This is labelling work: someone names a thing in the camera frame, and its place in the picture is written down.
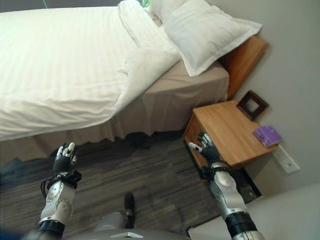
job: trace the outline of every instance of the pillowcase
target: pillowcase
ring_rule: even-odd
[[[151,0],[150,11],[164,24],[171,13],[183,5],[187,0]]]
[[[188,0],[164,24],[190,77],[201,74],[217,59],[257,34],[261,27],[253,21],[233,18],[204,0]]]
[[[161,20],[157,17],[157,15],[153,14],[148,9],[144,8],[145,12],[149,15],[149,17],[152,19],[152,21],[157,25],[158,27],[162,26]]]

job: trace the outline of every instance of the electrical socket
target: electrical socket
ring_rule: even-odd
[[[272,155],[287,174],[292,174],[300,170],[297,163],[289,156],[281,145],[278,146],[278,149],[275,150]]]

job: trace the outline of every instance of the white bed sheet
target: white bed sheet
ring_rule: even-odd
[[[103,123],[180,58],[135,0],[1,13],[0,32],[1,141]]]

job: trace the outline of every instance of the wall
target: wall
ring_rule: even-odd
[[[269,155],[246,168],[265,195],[319,182],[320,1],[208,0],[226,13],[263,24],[269,48],[236,99],[255,91],[270,107],[257,120],[271,124],[300,171],[286,175]]]
[[[45,0],[49,8],[116,6],[121,0]],[[0,12],[44,9],[42,0],[0,0]]]
[[[44,9],[42,0],[0,0],[0,12]]]
[[[117,6],[121,0],[47,0],[51,8]]]

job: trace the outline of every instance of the nightstand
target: nightstand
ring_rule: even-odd
[[[231,166],[240,168],[256,158],[271,153],[277,146],[265,148],[254,136],[259,125],[248,119],[238,108],[236,100],[193,109],[183,140],[198,142],[198,133],[207,132],[222,158]],[[208,166],[202,155],[190,149],[197,165]]]

